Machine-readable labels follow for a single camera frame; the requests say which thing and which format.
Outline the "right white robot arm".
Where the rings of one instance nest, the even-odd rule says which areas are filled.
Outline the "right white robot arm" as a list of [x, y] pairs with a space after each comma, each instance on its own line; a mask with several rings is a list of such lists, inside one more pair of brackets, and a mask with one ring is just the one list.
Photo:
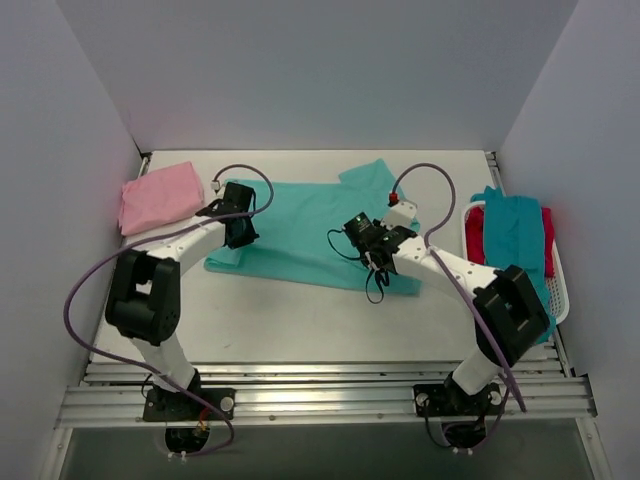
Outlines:
[[405, 223], [390, 227], [360, 213], [343, 226], [358, 260], [379, 285], [401, 275], [462, 301], [475, 322], [476, 346], [451, 374], [444, 400], [455, 412], [469, 411], [480, 391], [527, 353], [551, 320], [527, 273], [479, 265], [429, 244]]

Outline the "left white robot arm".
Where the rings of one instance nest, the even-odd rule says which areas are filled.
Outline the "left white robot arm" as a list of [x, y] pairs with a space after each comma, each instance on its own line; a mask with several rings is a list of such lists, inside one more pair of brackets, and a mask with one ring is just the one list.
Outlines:
[[154, 369], [154, 386], [167, 393], [166, 408], [179, 419], [194, 417], [202, 405], [199, 373], [177, 336], [181, 277], [212, 251], [241, 248], [259, 238], [250, 214], [256, 200], [253, 188], [228, 182], [183, 233], [149, 250], [130, 249], [117, 259], [106, 321]]

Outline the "mint green t-shirt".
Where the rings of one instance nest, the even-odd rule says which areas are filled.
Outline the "mint green t-shirt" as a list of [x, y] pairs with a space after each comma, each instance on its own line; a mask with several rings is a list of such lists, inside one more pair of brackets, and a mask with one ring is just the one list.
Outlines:
[[368, 270], [343, 235], [326, 233], [363, 212], [380, 219], [396, 178], [384, 160], [346, 170], [337, 183], [273, 184], [275, 196], [253, 224], [254, 243], [213, 251], [204, 260], [210, 273], [283, 280], [363, 291]]

